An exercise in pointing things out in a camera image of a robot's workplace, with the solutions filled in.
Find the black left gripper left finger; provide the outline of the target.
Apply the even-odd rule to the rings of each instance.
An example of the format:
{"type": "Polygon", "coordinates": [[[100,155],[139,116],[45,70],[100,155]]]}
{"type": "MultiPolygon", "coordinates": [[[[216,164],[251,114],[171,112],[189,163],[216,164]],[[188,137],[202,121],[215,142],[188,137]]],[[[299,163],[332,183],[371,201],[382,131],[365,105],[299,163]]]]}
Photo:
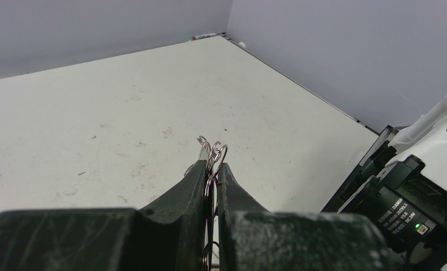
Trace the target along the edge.
{"type": "Polygon", "coordinates": [[[0,270],[200,270],[207,164],[142,209],[0,213],[0,270]]]}

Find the large metal keyring with rings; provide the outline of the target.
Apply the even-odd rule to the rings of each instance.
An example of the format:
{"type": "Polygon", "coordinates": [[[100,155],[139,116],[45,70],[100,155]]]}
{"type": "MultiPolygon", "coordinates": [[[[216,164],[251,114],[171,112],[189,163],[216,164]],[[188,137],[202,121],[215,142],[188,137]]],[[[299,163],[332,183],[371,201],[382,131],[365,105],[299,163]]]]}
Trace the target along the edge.
{"type": "Polygon", "coordinates": [[[181,269],[218,270],[217,173],[227,154],[227,145],[219,141],[209,143],[202,135],[197,140],[201,145],[199,158],[185,172],[188,175],[193,171],[191,198],[183,214],[181,269]]]}

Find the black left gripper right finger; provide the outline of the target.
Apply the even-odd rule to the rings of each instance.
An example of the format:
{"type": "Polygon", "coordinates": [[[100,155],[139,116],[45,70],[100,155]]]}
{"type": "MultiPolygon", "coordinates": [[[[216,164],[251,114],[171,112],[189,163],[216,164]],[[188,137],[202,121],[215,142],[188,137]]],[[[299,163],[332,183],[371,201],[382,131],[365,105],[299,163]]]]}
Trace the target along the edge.
{"type": "Polygon", "coordinates": [[[270,212],[237,183],[229,165],[217,174],[221,270],[389,270],[385,240],[365,216],[270,212]]]}

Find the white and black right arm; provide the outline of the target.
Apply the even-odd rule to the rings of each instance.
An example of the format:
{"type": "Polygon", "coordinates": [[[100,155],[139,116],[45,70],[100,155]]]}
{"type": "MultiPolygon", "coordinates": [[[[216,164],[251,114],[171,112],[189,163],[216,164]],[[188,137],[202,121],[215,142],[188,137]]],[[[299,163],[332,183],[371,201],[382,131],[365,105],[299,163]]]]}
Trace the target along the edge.
{"type": "Polygon", "coordinates": [[[405,270],[447,270],[447,95],[386,127],[323,210],[369,218],[405,270]]]}

